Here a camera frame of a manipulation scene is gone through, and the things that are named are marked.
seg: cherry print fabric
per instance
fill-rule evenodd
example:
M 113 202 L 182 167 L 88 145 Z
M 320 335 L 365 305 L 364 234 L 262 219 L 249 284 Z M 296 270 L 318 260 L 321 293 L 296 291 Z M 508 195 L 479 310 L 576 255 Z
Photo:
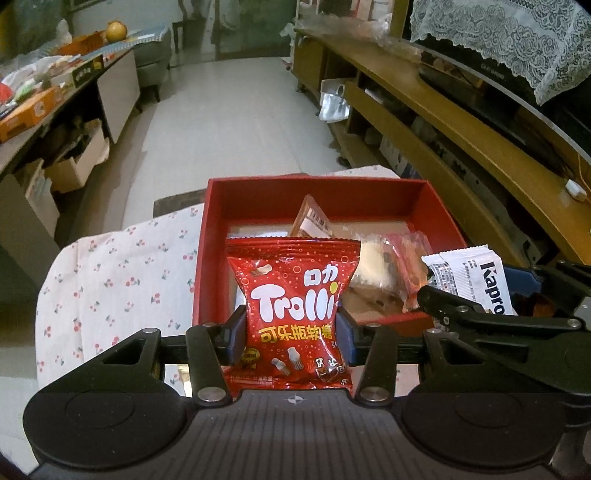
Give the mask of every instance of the cherry print fabric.
M 183 335 L 193 317 L 203 205 L 62 250 L 41 288 L 35 322 L 39 387 L 146 327 Z M 184 395 L 178 369 L 164 381 Z
M 351 388 L 336 345 L 337 302 L 360 243 L 337 239 L 232 238 L 226 255 L 246 297 L 246 348 L 226 369 L 243 388 Z

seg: cable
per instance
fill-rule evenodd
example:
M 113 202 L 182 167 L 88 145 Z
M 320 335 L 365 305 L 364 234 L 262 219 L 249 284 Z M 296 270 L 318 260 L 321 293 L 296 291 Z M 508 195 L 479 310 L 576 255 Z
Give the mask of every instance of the cable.
M 583 170 L 581 170 L 581 154 L 579 152 L 577 152 L 577 159 L 579 161 L 578 162 L 579 163 L 579 178 L 581 179 L 581 181 L 583 182 L 583 185 L 587 189 L 587 198 L 585 198 L 585 200 L 587 200 L 587 202 L 591 203 L 591 200 L 589 200 L 589 192 L 591 192 L 591 188 L 589 188 L 589 185 L 587 185 L 587 182 L 583 178 Z

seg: barcode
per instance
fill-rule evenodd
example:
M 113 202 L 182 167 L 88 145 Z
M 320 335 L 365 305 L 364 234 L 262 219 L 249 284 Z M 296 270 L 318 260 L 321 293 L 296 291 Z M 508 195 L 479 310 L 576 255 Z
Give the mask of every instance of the barcode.
M 437 288 L 448 293 L 457 295 L 457 287 L 456 282 L 453 278 L 453 271 L 448 264 L 433 264 L 430 265 L 429 268 L 431 268 L 433 274 L 435 275 Z
M 326 221 L 321 218 L 313 209 L 309 209 L 306 216 L 316 224 L 321 230 L 324 230 L 327 233 L 332 233 L 330 231 L 329 226 L 326 224 Z
M 470 288 L 470 296 L 472 297 L 472 301 L 476 301 L 476 296 L 474 295 L 474 287 L 472 286 L 472 279 L 470 278 L 470 269 L 468 269 L 468 265 L 464 262 L 464 268 L 466 269 L 466 278 L 468 279 L 468 287 Z

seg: television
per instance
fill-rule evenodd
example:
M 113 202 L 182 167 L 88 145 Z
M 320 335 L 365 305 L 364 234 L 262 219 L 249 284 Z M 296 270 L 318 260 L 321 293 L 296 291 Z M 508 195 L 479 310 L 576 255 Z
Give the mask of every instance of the television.
M 391 36 L 410 42 L 412 11 L 413 0 L 394 2 Z M 539 105 L 535 100 L 532 87 L 524 77 L 514 75 L 506 65 L 493 59 L 486 59 L 475 50 L 456 46 L 450 40 L 437 40 L 431 35 L 428 35 L 424 40 L 413 42 L 412 45 L 456 65 L 495 87 L 496 94 L 495 89 L 488 89 L 486 95 L 480 96 L 479 109 L 476 109 L 480 110 L 480 114 L 478 114 L 470 105 L 460 99 L 466 99 L 469 96 L 467 92 L 460 92 L 460 98 L 458 98 L 458 91 L 453 85 L 451 87 L 443 85 L 446 82 L 449 84 L 448 79 L 446 80 L 442 76 L 440 82 L 437 72 L 423 72 L 421 74 L 423 80 L 432 87 L 489 123 L 509 140 L 520 144 L 536 160 L 553 171 L 556 171 L 553 166 L 555 167 L 556 162 L 560 161 L 553 158 L 552 153 L 548 158 L 540 158 L 540 155 L 544 155 L 543 151 L 552 152 L 552 150 L 545 148 L 543 142 L 536 142 L 532 138 L 522 138 L 520 132 L 516 132 L 514 128 L 515 122 L 507 124 L 506 121 L 514 116 L 519 106 L 528 109 L 552 128 L 580 154 L 582 159 L 591 165 L 591 77 L 588 77 L 577 87 L 562 92 Z

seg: red gift box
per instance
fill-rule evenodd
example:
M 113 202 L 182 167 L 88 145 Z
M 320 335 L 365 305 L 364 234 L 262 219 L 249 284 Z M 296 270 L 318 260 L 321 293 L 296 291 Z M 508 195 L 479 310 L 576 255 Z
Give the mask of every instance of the red gift box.
M 404 221 L 410 231 L 425 233 L 433 252 L 466 247 L 443 202 L 425 180 L 306 175 L 211 179 L 197 257 L 194 325 L 223 323 L 231 314 L 225 255 L 230 228 L 291 225 L 307 194 L 331 222 Z M 395 323 L 403 336 L 419 335 L 433 326 L 431 317 L 421 312 L 396 314 L 379 322 Z

